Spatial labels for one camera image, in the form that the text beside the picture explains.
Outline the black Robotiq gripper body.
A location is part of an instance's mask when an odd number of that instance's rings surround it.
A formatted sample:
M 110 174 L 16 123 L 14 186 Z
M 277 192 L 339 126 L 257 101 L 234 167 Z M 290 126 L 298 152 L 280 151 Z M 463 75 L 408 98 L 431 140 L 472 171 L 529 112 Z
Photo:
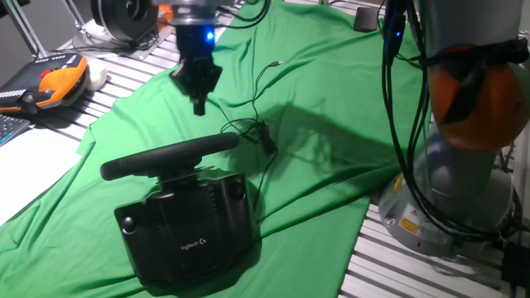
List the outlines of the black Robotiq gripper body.
M 214 46 L 213 25 L 176 26 L 176 48 L 180 59 L 171 78 L 179 90 L 194 102 L 206 100 L 222 73 L 222 68 L 214 63 Z

